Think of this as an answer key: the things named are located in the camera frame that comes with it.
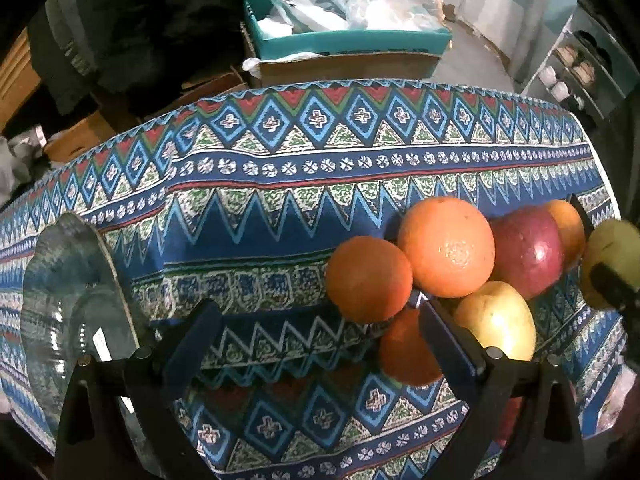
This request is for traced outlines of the green pear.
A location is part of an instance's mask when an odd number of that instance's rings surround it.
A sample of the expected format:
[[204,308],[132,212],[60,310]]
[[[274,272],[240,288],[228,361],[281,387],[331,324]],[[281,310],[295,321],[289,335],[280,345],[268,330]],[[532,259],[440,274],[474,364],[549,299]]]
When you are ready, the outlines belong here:
[[591,284],[590,271],[597,263],[605,263],[629,286],[639,286],[639,242],[639,230],[626,220],[603,220],[594,228],[582,255],[579,279],[582,296],[591,309],[612,310]]

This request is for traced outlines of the small orange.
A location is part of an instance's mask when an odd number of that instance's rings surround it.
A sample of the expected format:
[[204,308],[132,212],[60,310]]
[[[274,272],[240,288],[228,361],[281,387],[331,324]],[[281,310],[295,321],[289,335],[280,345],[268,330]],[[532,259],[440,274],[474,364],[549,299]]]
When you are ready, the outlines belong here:
[[326,266],[326,294],[342,317],[382,323],[409,300],[413,276],[406,255],[382,238],[355,236],[339,244]]

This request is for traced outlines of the orange behind red apple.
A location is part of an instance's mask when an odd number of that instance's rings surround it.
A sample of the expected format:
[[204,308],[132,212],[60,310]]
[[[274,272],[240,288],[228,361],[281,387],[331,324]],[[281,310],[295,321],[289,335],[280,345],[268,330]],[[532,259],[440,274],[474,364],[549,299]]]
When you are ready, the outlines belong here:
[[574,268],[586,246],[586,233],[577,209],[566,200],[549,200],[544,208],[552,215],[563,247],[563,268]]

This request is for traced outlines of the red apple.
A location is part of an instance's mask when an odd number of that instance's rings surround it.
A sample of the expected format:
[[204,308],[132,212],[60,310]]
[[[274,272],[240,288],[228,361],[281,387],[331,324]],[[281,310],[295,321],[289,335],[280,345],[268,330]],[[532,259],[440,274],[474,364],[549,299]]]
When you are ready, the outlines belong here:
[[543,206],[525,206],[489,221],[495,240],[491,277],[529,300],[551,287],[563,272],[558,226]]

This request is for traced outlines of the yellow apple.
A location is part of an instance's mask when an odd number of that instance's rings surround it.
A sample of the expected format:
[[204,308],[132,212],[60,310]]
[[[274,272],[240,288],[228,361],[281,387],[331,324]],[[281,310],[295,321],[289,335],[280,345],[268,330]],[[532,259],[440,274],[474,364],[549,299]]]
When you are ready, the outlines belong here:
[[532,311],[511,285],[502,281],[485,283],[459,302],[452,317],[484,348],[499,348],[514,360],[533,359],[536,328]]

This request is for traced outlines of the clear glass plate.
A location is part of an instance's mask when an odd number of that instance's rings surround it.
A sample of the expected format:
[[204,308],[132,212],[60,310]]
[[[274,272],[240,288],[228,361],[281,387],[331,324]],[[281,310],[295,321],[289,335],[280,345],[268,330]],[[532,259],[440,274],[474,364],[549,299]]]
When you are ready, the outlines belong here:
[[99,355],[93,336],[103,334],[113,360],[149,339],[105,240],[78,214],[64,212],[38,235],[23,278],[20,332],[29,385],[54,436],[77,359]]

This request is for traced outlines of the orange under finger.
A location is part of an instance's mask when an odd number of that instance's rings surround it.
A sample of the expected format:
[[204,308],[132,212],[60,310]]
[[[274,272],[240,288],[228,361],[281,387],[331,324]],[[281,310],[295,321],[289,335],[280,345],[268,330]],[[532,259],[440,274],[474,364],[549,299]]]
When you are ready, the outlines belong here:
[[433,352],[423,339],[420,311],[407,308],[388,326],[378,349],[378,366],[387,376],[411,387],[422,387],[442,378]]

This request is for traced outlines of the large orange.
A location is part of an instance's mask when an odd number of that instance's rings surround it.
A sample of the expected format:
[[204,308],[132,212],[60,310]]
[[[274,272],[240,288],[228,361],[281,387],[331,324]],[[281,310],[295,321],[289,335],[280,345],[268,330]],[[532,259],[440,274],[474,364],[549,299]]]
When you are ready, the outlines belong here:
[[495,240],[483,214],[460,198],[420,200],[401,220],[397,246],[418,289],[440,298],[476,292],[491,276]]

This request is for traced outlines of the grey shoe rack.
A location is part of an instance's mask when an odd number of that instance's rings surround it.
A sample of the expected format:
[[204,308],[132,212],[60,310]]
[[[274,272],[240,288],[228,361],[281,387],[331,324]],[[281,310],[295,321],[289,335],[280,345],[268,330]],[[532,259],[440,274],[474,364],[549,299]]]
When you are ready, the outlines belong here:
[[638,82],[638,68],[610,24],[589,0],[577,0],[522,93],[559,105],[592,127],[602,124]]

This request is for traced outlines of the blue patterned tablecloth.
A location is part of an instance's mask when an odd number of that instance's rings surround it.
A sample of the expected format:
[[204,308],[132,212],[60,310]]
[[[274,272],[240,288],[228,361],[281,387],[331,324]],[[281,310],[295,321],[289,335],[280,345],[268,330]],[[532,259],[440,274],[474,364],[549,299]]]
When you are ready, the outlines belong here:
[[517,94],[360,80],[202,99],[55,170],[1,214],[1,389],[46,450],[52,418],[20,335],[40,232],[73,212],[111,252],[153,333],[202,299],[224,331],[174,405],[223,479],[417,479],[468,410],[443,380],[405,386],[373,354],[381,329],[324,296],[343,240],[392,238],[432,196],[489,218],[575,197],[593,222],[620,207],[578,119]]

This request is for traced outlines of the grey crumpled cloth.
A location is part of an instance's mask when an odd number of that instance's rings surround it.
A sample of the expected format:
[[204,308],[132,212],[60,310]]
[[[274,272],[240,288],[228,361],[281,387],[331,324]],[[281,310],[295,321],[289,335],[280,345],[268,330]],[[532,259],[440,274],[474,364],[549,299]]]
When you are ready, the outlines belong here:
[[1,137],[0,200],[4,206],[22,185],[32,180],[32,163],[41,157],[48,141],[40,125],[14,136]]

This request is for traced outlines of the wooden louvered cabinet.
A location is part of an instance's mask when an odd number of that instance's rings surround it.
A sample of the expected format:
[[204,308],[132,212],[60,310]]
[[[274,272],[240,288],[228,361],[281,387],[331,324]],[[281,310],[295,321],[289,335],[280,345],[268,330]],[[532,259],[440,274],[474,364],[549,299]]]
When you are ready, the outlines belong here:
[[27,29],[18,35],[1,63],[0,73],[0,130],[34,94],[41,78],[32,67],[32,50]]

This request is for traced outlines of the clear plastic bag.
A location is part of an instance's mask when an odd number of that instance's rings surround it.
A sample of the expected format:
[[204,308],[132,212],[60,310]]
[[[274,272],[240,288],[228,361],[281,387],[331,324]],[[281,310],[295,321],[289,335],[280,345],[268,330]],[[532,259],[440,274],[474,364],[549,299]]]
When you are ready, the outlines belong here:
[[442,0],[349,0],[350,29],[440,32],[446,29]]

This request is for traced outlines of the brown cardboard box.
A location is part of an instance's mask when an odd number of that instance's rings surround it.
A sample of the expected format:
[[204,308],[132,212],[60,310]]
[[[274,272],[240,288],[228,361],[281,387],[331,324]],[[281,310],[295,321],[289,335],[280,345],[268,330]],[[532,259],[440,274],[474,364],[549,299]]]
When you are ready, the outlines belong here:
[[425,52],[367,52],[318,55],[294,54],[290,58],[266,61],[258,58],[250,32],[241,23],[246,60],[242,71],[254,88],[339,79],[428,79],[440,61]]

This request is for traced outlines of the black hanging jacket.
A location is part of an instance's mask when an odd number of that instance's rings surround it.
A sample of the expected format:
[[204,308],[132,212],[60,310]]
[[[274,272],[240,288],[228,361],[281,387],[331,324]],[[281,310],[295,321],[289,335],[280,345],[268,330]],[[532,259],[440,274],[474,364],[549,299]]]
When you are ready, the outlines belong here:
[[58,112],[98,100],[143,117],[244,56],[243,0],[47,0],[27,26]]

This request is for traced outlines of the teal storage box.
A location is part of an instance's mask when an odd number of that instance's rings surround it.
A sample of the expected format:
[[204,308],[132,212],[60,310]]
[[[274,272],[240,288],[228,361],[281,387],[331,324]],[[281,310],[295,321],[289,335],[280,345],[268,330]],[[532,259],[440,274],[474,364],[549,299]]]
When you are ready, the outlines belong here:
[[244,0],[245,26],[256,46],[258,58],[276,60],[300,52],[318,55],[367,52],[425,52],[443,54],[452,32],[402,32],[401,30],[345,29],[336,32],[291,32],[281,37],[265,34],[260,22],[276,15],[270,0]]

